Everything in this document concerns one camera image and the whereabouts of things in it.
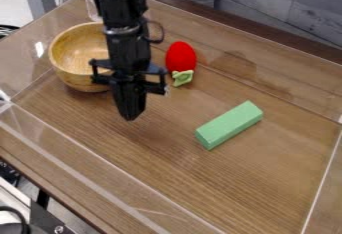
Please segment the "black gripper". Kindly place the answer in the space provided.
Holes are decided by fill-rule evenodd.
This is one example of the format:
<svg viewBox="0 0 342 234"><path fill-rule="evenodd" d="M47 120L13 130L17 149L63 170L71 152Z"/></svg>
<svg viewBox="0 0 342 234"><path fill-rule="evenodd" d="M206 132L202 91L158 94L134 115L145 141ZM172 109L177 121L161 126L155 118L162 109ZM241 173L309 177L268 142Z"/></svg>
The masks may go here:
<svg viewBox="0 0 342 234"><path fill-rule="evenodd" d="M145 112L147 93L159 95L166 95L169 93L169 86L166 83L166 75L169 71L165 67L159 67L153 62L149 63L145 69L137 69L133 72L119 70L114 67L110 59L91 59L89 64L93 68L91 80L95 84L110 84L115 104L119 113L126 120L135 120ZM147 75L158 76L159 81L149 81L146 79ZM130 110L127 84L123 82L135 83L131 93Z"/></svg>

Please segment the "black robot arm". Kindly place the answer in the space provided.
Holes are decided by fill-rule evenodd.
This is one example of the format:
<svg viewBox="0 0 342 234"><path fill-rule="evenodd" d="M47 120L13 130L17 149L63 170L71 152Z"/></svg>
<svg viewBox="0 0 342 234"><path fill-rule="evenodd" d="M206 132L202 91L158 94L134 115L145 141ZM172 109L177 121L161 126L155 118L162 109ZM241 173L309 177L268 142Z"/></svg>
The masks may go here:
<svg viewBox="0 0 342 234"><path fill-rule="evenodd" d="M147 94L167 92L167 69L151 62L151 44L165 37L150 37L145 17L147 0L94 0L103 20L107 59L91 59L93 82L109 85L118 111L134 121L146 110Z"/></svg>

